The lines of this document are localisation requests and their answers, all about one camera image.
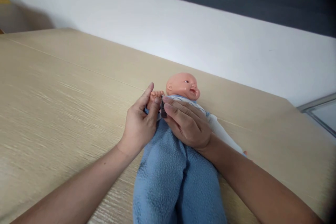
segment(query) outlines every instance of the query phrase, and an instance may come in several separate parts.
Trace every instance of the human arm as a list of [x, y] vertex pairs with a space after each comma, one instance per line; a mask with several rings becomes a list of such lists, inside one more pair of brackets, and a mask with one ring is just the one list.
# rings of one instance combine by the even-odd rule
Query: human arm
[[128, 110], [119, 143], [95, 163], [56, 188], [13, 223], [86, 223], [108, 190], [151, 140], [156, 130], [158, 101], [143, 112], [154, 84]]
[[261, 223], [322, 223], [293, 192], [215, 136], [197, 108], [164, 102], [165, 120], [176, 137], [212, 162]]

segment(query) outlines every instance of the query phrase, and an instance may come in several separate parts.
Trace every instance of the human hand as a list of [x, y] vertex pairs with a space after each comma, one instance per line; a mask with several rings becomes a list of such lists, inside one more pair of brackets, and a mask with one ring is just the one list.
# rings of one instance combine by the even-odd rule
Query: human hand
[[163, 97], [164, 109], [167, 118], [164, 120], [171, 128], [174, 135], [182, 143], [202, 150], [210, 141], [212, 130], [205, 115], [195, 106], [176, 101], [167, 96]]
[[124, 134], [117, 145], [118, 149], [125, 154], [140, 152], [154, 136], [160, 99], [155, 98], [148, 115], [144, 112], [153, 88], [154, 84], [152, 82], [127, 111]]

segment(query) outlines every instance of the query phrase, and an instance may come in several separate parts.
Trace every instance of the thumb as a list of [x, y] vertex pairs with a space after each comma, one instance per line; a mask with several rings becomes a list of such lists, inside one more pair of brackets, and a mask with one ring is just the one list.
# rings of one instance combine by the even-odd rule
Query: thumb
[[152, 105], [150, 106], [149, 113], [147, 116], [148, 120], [156, 121], [158, 118], [158, 113], [160, 109], [160, 98], [156, 97]]

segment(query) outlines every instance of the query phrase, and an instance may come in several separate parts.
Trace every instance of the white wall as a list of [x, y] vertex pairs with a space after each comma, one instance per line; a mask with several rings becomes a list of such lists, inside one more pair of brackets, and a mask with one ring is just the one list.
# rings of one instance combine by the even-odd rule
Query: white wall
[[[73, 27], [287, 98], [336, 92], [336, 40], [179, 0], [11, 0]], [[40, 22], [46, 15], [50, 23]]]

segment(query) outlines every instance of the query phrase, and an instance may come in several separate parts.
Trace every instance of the doll arm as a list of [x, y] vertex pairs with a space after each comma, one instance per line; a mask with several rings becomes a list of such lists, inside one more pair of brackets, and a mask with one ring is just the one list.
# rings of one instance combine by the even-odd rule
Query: doll arm
[[212, 129], [212, 132], [218, 136], [224, 143], [229, 145], [234, 150], [238, 151], [239, 153], [243, 153], [242, 148], [236, 144], [236, 142], [229, 136], [229, 134], [225, 131], [225, 129], [220, 125], [220, 123], [217, 121], [217, 117], [215, 115], [209, 114], [208, 116], [210, 128]]

